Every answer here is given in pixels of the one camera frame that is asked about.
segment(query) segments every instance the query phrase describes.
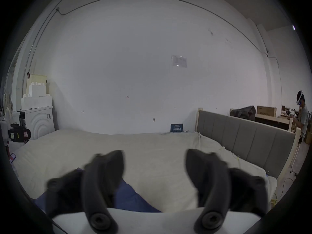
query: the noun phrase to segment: white vr headset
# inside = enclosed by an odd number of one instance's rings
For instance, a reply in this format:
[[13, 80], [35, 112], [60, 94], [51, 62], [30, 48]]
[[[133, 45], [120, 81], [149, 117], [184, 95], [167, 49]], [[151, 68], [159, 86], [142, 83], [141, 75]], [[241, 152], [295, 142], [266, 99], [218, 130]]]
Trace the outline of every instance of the white vr headset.
[[300, 90], [301, 94], [299, 96], [299, 99], [297, 100], [297, 105], [300, 105], [300, 101], [301, 101], [301, 96], [303, 95], [302, 90]]

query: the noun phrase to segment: ceiling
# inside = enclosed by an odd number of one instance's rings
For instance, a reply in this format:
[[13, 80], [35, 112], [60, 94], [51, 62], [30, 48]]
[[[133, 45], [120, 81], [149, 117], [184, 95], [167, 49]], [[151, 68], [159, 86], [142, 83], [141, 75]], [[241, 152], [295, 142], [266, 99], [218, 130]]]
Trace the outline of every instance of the ceiling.
[[224, 0], [256, 25], [262, 24], [269, 31], [292, 25], [277, 0]]

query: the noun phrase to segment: white bedsheet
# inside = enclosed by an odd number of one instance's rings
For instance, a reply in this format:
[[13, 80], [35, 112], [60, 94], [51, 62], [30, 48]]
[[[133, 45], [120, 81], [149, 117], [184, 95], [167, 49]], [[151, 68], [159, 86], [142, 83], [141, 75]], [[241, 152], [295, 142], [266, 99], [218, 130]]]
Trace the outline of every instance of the white bedsheet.
[[94, 154], [124, 150], [123, 179], [149, 204], [162, 212], [197, 207], [196, 190], [184, 168], [185, 151], [197, 148], [216, 152], [228, 163], [266, 180], [269, 199], [277, 186], [265, 171], [224, 149], [199, 133], [104, 135], [62, 129], [45, 135], [15, 151], [18, 179], [32, 198], [46, 190], [46, 182], [90, 162]]

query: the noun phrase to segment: bed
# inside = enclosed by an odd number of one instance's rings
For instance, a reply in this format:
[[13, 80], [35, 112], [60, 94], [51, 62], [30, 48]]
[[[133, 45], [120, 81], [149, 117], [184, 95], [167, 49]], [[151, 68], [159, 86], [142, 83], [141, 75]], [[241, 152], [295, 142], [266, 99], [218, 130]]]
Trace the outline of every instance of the bed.
[[[263, 138], [269, 143], [263, 144]], [[298, 139], [298, 131], [198, 111], [196, 132], [189, 133], [105, 135], [61, 129], [18, 149], [14, 166], [21, 185], [36, 199], [49, 179], [83, 168], [95, 154], [124, 150], [123, 179], [153, 207], [176, 212], [197, 207], [196, 190], [184, 168], [186, 149], [214, 152], [229, 167], [263, 177], [269, 202]]]

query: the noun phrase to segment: white washing machine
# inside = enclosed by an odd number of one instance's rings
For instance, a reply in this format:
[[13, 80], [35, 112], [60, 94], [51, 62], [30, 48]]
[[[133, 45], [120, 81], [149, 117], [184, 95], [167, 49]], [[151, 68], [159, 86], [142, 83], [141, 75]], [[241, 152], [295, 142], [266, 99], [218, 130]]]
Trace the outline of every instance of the white washing machine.
[[20, 125], [30, 130], [31, 140], [55, 131], [52, 108], [53, 106], [49, 106], [19, 111], [21, 113]]

